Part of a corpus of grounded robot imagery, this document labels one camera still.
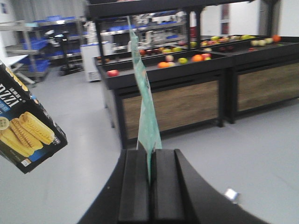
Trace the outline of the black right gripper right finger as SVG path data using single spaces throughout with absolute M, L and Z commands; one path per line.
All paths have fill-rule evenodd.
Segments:
M 214 189 L 179 149 L 152 155 L 151 209 L 154 224 L 263 224 Z

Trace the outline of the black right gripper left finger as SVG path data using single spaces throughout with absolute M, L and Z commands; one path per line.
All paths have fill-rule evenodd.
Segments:
M 79 224 L 149 224 L 145 150 L 122 150 L 105 186 Z

